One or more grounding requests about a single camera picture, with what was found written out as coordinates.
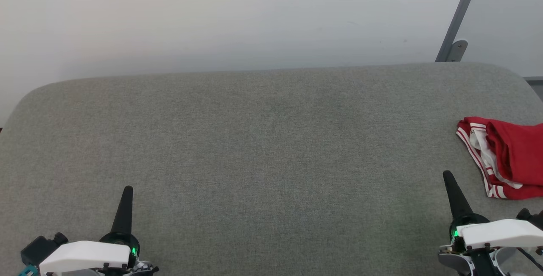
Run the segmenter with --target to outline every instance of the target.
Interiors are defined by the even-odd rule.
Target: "white stripe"
[[[500,197],[498,197],[498,193],[496,192],[496,185],[492,185],[492,193],[494,195],[496,195],[496,198],[498,198],[498,199],[500,198]]]
[[[477,164],[477,166],[481,170],[481,173],[483,174],[484,189],[485,189],[485,191],[487,193],[487,197],[489,197],[489,198],[494,197],[494,193],[493,193],[492,189],[490,188],[490,186],[492,186],[492,185],[488,183],[486,172],[482,168],[483,161],[481,160],[481,158],[479,156],[476,155],[477,152],[471,146],[471,143],[469,143],[469,141],[468,141],[469,137],[467,136],[466,132],[462,128],[458,128],[458,131],[456,131],[456,135],[458,135],[460,137],[460,139],[464,142],[464,145],[466,145],[466,147],[467,147],[467,151],[470,153],[473,160],[475,160],[475,164]]]
[[[472,128],[483,128],[483,129],[487,128],[487,126],[483,125],[482,123],[473,123],[473,122],[470,122],[470,127],[472,127]]]
[[[500,197],[502,199],[506,199],[506,194],[504,193],[504,187],[503,186],[498,186],[498,194],[500,195]]]
[[[492,150],[490,150],[490,148],[488,147],[487,131],[481,131],[476,128],[472,129],[471,131],[472,131],[472,133],[470,134],[471,145],[481,151],[481,159],[483,160],[485,166],[491,167],[493,170],[492,173],[490,173],[490,170],[488,173],[494,174],[496,178],[498,179],[498,181],[502,181],[515,189],[519,189],[520,187],[522,187],[522,184],[516,183],[514,181],[510,181],[502,177],[502,175],[500,174],[500,170],[497,167],[496,154],[494,154],[494,152],[492,152]]]

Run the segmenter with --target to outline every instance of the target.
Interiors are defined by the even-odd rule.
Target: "metal bracket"
[[[456,39],[458,34],[458,29],[460,29],[460,24],[464,19],[467,8],[471,0],[460,0],[458,7],[454,12],[454,17],[452,18],[451,24],[448,26],[447,33],[443,39],[441,48],[439,49],[438,55],[436,57],[436,62],[445,62],[448,61],[447,57],[451,53],[452,43]]]
[[[448,53],[447,59],[445,62],[460,62],[462,56],[467,48],[466,40],[459,40],[452,44],[451,51]]]

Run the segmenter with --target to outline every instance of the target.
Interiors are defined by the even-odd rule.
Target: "gray upholstered bench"
[[[437,250],[451,170],[487,198],[454,135],[464,116],[543,122],[523,79],[419,64],[83,79],[29,93],[0,133],[2,274],[57,231],[109,231],[125,185],[133,233],[160,275],[453,275]]]

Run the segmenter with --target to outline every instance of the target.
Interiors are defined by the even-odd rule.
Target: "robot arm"
[[[451,244],[440,247],[440,263],[464,276],[505,276],[500,264],[518,249],[543,270],[522,249],[537,247],[541,254],[543,217],[523,209],[516,219],[490,222],[473,213],[452,173],[445,171],[443,178],[453,221],[449,229]]]
[[[124,188],[111,231],[99,242],[68,243],[61,233],[53,240],[36,238],[21,251],[27,265],[21,275],[39,272],[42,276],[60,276],[64,272],[93,270],[105,276],[152,276],[159,268],[139,261],[140,243],[132,235],[132,193],[132,187]]]

